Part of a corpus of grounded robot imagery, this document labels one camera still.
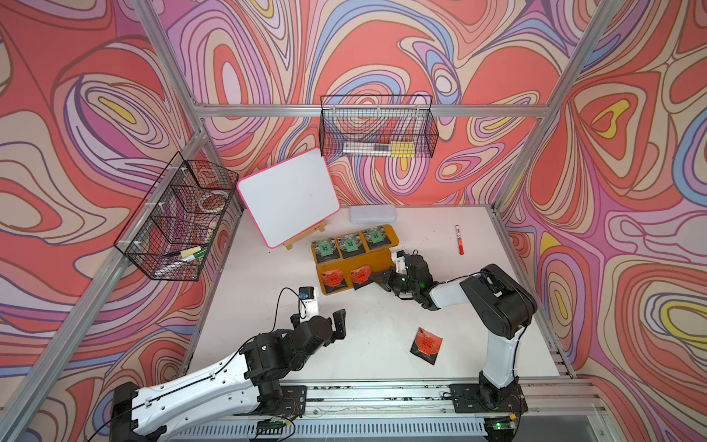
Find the red tea bag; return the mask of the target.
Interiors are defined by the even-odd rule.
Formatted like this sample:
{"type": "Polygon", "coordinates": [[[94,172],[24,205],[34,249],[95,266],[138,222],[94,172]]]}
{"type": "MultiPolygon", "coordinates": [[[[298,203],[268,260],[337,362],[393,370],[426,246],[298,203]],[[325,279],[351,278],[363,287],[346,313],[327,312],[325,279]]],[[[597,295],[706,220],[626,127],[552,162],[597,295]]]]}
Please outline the red tea bag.
{"type": "Polygon", "coordinates": [[[411,346],[411,354],[430,365],[436,364],[443,339],[426,329],[419,328],[411,346]]]}
{"type": "Polygon", "coordinates": [[[351,281],[353,289],[365,287],[372,283],[372,271],[369,265],[363,265],[351,272],[351,281]]]}
{"type": "Polygon", "coordinates": [[[321,275],[321,281],[325,295],[348,289],[349,287],[344,278],[344,272],[341,269],[334,269],[323,273],[321,275]]]}

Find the green tea bag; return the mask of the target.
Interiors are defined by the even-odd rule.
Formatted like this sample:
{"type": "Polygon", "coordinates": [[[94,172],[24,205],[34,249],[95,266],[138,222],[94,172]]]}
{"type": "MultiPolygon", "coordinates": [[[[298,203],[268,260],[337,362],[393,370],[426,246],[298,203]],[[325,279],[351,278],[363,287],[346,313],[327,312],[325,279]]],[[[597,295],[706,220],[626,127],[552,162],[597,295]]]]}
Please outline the green tea bag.
{"type": "Polygon", "coordinates": [[[350,259],[366,253],[363,240],[359,233],[338,237],[337,246],[342,254],[342,259],[350,259]]]}
{"type": "Polygon", "coordinates": [[[391,245],[391,240],[384,226],[365,229],[362,234],[368,250],[377,250],[391,245]]]}
{"type": "Polygon", "coordinates": [[[312,241],[311,249],[316,263],[327,263],[341,258],[336,239],[321,239],[312,241]]]}

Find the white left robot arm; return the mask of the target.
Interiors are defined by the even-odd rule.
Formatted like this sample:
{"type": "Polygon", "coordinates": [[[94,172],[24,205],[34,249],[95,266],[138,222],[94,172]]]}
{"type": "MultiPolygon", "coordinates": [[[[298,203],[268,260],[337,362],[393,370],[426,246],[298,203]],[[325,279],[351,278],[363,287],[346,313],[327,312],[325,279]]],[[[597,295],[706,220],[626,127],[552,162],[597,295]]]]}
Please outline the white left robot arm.
{"type": "Polygon", "coordinates": [[[227,415],[293,421],[305,410],[304,387],[282,387],[322,347],[346,337],[346,312],[294,318],[290,330],[250,338],[239,350],[189,376],[140,388],[117,387],[108,423],[111,441],[164,441],[183,430],[227,415]]]}

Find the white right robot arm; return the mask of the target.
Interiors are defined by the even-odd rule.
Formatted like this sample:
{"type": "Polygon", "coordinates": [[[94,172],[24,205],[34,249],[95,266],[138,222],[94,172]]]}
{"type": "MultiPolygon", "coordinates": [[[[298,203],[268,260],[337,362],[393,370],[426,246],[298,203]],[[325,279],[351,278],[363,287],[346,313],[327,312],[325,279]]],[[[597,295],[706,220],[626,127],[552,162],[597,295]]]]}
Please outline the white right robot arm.
{"type": "Polygon", "coordinates": [[[404,272],[396,267],[372,274],[370,280],[403,300],[413,300],[423,309],[440,311],[469,304],[487,329],[487,353],[473,396],[454,393],[458,404],[478,403],[482,409],[500,412],[506,408],[521,416],[524,402],[517,375],[520,340],[538,309],[533,296],[498,265],[438,282],[420,254],[398,253],[404,272]]]}

